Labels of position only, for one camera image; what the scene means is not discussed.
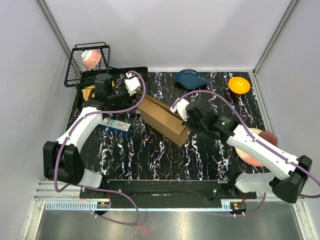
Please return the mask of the brown cardboard box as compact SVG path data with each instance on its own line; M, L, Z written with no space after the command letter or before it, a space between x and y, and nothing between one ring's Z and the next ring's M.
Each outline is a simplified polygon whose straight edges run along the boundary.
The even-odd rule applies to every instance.
M145 123L178 146L185 144L189 129L182 125L181 117L172 113L168 105L145 94L137 108Z

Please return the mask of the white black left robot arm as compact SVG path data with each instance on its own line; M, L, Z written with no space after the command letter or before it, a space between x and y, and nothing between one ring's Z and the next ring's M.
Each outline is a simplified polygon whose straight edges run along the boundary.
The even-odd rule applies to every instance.
M97 198L103 198L108 193L108 186L102 182L100 173L84 166L81 150L105 115L126 113L142 103L146 82L134 70L128 71L120 84L109 73L101 73L88 89L88 99L75 122L56 141L44 144L43 171L45 178L53 181L58 193L69 186L78 186L90 189Z

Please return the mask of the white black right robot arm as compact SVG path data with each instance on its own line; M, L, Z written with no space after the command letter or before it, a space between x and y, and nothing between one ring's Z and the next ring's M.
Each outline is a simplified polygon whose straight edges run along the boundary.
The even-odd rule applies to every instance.
M269 170L267 173L243 172L233 177L233 182L227 185L230 197L236 199L244 193L263 192L273 193L290 204L297 202L312 166L308 156L297 157L282 151L243 126L237 117L215 114L200 101L182 99L177 111L183 125L243 151Z

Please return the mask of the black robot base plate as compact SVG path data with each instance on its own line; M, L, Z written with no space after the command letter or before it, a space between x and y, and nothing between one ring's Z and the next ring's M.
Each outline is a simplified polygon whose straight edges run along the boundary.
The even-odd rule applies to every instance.
M242 193L228 182L219 180L105 180L101 188L124 193L129 197L174 195L202 196L208 200L243 199L255 200L255 192Z

